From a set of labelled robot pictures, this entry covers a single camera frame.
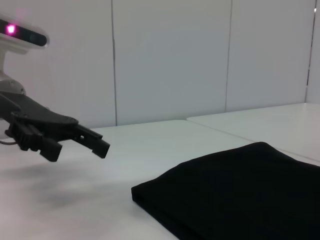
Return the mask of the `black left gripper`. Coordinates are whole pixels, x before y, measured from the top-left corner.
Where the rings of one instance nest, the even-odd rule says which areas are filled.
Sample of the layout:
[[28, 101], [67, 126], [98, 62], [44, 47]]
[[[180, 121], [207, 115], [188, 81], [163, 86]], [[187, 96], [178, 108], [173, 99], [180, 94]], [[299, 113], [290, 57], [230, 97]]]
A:
[[23, 151], [39, 151], [49, 162], [56, 162], [62, 145], [59, 140], [71, 130], [72, 140], [104, 159], [110, 148], [103, 136], [79, 124], [75, 118], [55, 113], [30, 97], [0, 93], [0, 117], [9, 123], [8, 133]]

